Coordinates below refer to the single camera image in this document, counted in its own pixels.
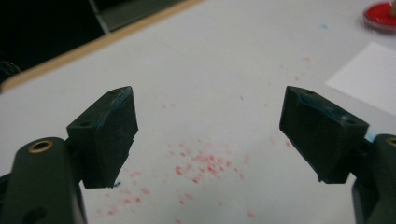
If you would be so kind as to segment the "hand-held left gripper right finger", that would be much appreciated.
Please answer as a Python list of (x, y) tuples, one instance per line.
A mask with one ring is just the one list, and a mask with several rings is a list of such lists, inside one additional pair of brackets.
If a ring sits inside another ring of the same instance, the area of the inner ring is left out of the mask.
[(279, 129), (326, 184), (356, 180), (356, 224), (396, 224), (396, 135), (365, 138), (369, 124), (319, 94), (288, 86)]

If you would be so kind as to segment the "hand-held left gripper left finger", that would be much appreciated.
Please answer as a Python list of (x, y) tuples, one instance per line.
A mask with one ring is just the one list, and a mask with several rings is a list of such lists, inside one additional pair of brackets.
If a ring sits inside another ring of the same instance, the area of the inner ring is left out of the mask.
[(112, 188), (138, 131), (130, 86), (108, 91), (67, 126), (37, 139), (0, 177), (0, 224), (87, 224), (80, 188)]

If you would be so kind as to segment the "white paper sheet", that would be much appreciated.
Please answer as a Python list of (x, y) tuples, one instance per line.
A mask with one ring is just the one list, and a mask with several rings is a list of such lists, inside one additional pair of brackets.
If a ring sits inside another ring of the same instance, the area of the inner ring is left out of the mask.
[(396, 117), (396, 50), (372, 42), (326, 84)]

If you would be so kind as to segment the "round red ink pad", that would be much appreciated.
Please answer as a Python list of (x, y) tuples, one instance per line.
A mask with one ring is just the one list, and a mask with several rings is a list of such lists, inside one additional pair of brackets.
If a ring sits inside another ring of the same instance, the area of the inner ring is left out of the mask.
[(363, 12), (363, 22), (378, 32), (396, 33), (396, 0), (369, 6)]

